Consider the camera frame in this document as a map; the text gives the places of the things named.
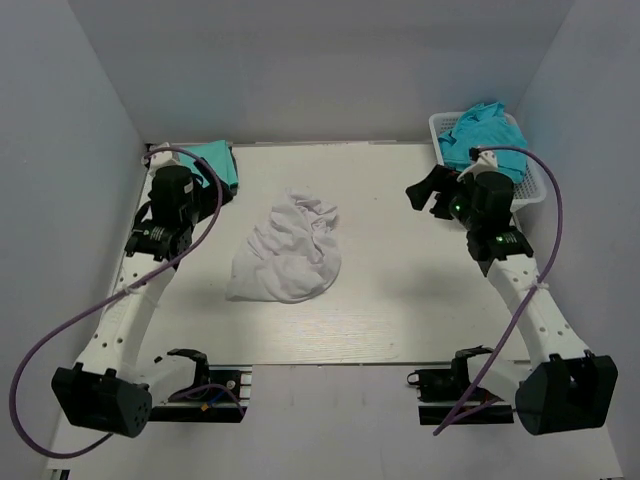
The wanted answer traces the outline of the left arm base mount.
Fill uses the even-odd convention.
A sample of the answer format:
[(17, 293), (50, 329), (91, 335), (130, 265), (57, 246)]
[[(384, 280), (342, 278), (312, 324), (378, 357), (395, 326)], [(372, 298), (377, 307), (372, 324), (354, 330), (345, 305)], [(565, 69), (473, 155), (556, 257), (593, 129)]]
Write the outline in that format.
[(173, 349), (140, 375), (152, 395), (151, 422), (238, 424), (248, 410), (252, 368), (211, 365), (194, 349)]

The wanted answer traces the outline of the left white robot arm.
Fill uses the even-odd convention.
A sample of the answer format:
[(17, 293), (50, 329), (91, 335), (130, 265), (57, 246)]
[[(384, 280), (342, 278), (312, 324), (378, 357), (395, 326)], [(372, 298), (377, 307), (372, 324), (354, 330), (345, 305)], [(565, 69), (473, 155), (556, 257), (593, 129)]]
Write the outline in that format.
[(199, 399), (211, 387), (205, 354), (174, 348), (145, 368), (136, 365), (160, 297), (192, 244), (200, 186), (185, 166), (159, 168), (125, 246), (119, 286), (92, 339), (72, 368), (58, 368), (52, 389), (69, 421), (126, 437), (138, 436), (152, 410), (183, 392)]

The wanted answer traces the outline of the white t shirt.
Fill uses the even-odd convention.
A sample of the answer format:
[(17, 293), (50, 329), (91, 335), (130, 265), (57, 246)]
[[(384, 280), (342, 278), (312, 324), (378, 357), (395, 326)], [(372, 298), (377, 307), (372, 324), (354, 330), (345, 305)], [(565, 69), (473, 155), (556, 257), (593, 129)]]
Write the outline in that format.
[(338, 223), (337, 206), (285, 189), (237, 249), (226, 299), (295, 304), (324, 293), (342, 265)]

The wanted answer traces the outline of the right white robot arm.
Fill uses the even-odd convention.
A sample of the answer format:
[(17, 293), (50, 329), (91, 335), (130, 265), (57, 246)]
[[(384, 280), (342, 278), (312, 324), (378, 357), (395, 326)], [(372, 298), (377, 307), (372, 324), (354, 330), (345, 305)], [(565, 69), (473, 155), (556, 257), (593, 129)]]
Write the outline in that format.
[(465, 228), (469, 254), (511, 313), (508, 329), (519, 331), (530, 363), (506, 361), (491, 347), (459, 350), (446, 379), (425, 378), (422, 400), (499, 398), (532, 435), (602, 427), (617, 367), (579, 338), (543, 286), (533, 249), (511, 222), (513, 182), (497, 171), (459, 175), (437, 165), (406, 195), (417, 211), (433, 199), (434, 217)]

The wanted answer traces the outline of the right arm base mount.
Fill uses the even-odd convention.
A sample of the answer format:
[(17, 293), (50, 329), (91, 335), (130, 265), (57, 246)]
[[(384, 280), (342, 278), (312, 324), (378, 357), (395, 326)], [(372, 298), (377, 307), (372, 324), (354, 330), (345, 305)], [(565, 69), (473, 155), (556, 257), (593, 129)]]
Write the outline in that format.
[[(471, 383), (467, 360), (489, 355), (491, 348), (478, 346), (458, 351), (446, 367), (414, 370), (407, 375), (407, 385), (417, 389), (418, 415), (422, 426), (438, 426)], [(486, 409), (457, 422), (457, 425), (513, 424), (512, 408), (496, 401)]]

